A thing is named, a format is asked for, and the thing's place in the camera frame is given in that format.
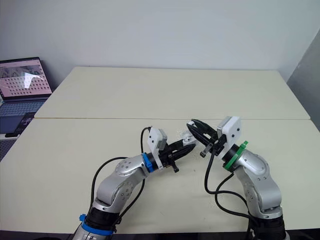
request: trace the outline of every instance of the blue clamp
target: blue clamp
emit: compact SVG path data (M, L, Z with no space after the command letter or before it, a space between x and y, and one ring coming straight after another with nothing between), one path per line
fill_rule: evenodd
M112 230L100 230L100 229L92 228L92 227L88 226L87 224L85 224L85 219L86 219L86 215L81 214L79 217L79 220L82 222L81 227L84 230L86 230L87 232L90 232L92 234L98 234L101 236L110 236L114 233L114 231L112 231Z
M145 163L146 167L148 168L149 172L152 173L154 171L154 168L152 167L152 163L150 162L147 154L142 153L142 157L143 157L144 163Z

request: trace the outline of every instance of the laptop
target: laptop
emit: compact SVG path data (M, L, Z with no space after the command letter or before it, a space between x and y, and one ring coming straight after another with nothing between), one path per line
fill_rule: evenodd
M0 61L0 134L13 133L26 113L52 94L39 57Z

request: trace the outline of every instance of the white wall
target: white wall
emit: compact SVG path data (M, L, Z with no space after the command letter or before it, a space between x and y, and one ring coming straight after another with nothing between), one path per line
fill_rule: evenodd
M74 66L278 69L320 27L319 0L0 0L0 59Z

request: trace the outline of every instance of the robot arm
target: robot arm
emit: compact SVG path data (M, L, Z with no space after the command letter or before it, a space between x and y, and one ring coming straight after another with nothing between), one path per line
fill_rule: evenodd
M190 136L168 145L164 131L154 127L150 129L148 145L150 153L123 159L114 172L101 182L88 214L80 216L82 223L73 240L111 239L115 225L121 220L120 212L133 189L156 170L172 166L174 172L178 172L175 160L187 155L196 146Z
M215 154L224 161L223 167L234 172L242 183L249 214L255 220L250 221L253 234L256 235L254 239L289 240L283 221L281 192L270 175L268 163L245 149L247 141L241 146L235 144L241 134L240 118L225 118L217 131L196 119L189 122L187 127L205 145L200 155Z

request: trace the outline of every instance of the floor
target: floor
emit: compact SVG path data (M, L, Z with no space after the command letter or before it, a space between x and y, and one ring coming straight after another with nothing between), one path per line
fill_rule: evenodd
M289 230L290 240L320 240L320 228ZM244 232L115 234L112 240L241 240ZM72 240L71 234L0 231L1 240Z

